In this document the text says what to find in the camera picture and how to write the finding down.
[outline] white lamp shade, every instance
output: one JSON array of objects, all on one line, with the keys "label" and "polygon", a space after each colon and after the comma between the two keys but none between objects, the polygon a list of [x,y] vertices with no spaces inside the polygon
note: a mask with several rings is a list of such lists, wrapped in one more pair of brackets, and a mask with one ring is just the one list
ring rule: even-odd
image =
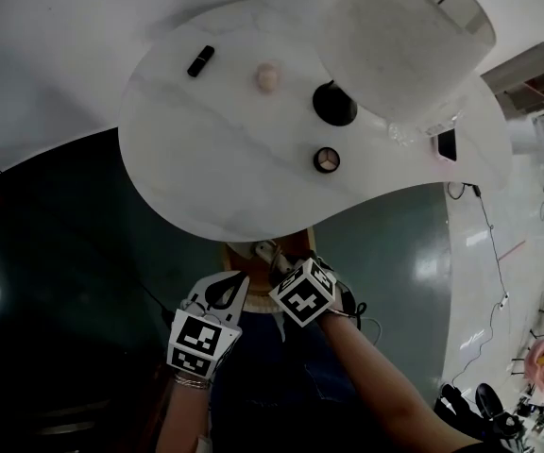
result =
[{"label": "white lamp shade", "polygon": [[317,52],[354,101],[398,125],[418,123],[496,42],[475,0],[337,0]]}]

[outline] white wall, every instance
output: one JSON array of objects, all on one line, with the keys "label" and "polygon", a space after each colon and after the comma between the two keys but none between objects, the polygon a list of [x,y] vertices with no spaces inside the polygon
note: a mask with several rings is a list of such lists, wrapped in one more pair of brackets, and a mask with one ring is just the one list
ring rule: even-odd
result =
[{"label": "white wall", "polygon": [[[125,84],[160,35],[229,0],[0,0],[0,166],[115,126]],[[488,69],[544,40],[544,0],[480,0]]]}]

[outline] white table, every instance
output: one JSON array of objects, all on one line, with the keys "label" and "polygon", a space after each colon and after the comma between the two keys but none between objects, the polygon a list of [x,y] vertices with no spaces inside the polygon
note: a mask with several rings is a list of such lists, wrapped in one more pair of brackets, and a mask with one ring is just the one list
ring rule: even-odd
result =
[{"label": "white table", "polygon": [[[458,162],[438,160],[431,140],[402,146],[384,122],[359,108],[333,127],[312,106],[331,78],[312,42],[332,0],[246,0],[203,13],[158,42],[133,73],[119,119],[127,172],[164,219],[211,240],[248,242],[314,225],[368,199],[424,183],[501,188],[511,169],[502,111],[483,81],[464,86]],[[187,68],[205,45],[215,55],[197,78]],[[254,73],[281,67],[265,95]],[[318,173],[319,148],[341,166]]]}]

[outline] forearm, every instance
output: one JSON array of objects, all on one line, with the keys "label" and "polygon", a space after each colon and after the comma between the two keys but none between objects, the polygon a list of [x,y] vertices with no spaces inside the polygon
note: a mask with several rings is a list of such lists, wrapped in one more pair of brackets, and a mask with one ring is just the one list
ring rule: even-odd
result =
[{"label": "forearm", "polygon": [[440,420],[348,318],[327,314],[319,324],[354,388],[397,445],[409,451],[452,452],[477,443]]},{"label": "forearm", "polygon": [[198,437],[207,436],[208,429],[208,391],[174,384],[157,453],[194,453]]}]

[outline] bracelet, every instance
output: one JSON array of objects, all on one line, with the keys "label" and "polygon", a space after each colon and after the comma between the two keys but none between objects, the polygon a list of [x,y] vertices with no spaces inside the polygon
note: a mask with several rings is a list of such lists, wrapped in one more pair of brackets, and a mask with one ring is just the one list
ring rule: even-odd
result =
[{"label": "bracelet", "polygon": [[180,386],[194,389],[209,389],[209,381],[207,379],[188,379],[180,374],[180,372],[174,374],[174,381]]}]

